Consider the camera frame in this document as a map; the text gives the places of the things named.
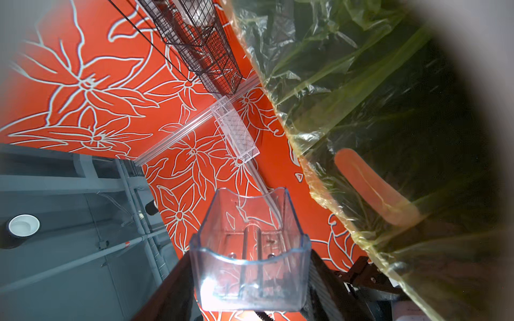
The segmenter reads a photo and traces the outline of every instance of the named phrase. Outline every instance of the plastic film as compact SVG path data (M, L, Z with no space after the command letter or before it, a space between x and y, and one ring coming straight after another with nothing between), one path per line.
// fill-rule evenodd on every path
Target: plastic film
M393 1L232 0L311 195L434 320L492 319L504 226L479 115Z

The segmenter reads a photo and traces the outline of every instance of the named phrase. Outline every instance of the transparent plastic bin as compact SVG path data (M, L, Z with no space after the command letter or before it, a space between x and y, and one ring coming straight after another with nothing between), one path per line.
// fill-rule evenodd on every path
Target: transparent plastic bin
M257 197L218 189L189 245L204 310L303 307L311 244L287 189Z

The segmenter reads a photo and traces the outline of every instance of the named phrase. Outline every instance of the gray wall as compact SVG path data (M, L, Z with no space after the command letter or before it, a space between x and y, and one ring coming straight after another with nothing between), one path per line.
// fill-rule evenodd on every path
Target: gray wall
M110 193L122 206L123 193ZM138 237L128 214L96 194L0 193L0 220L33 214L41 229L15 249L0 249L0 286ZM98 233L93 224L97 222ZM1 320L124 320L155 291L142 244L0 295Z

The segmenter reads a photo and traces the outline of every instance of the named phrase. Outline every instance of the black wire basket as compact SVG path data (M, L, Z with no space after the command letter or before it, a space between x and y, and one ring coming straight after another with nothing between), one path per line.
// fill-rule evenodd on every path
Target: black wire basket
M233 95L243 76L212 0L140 0L162 39L207 91Z

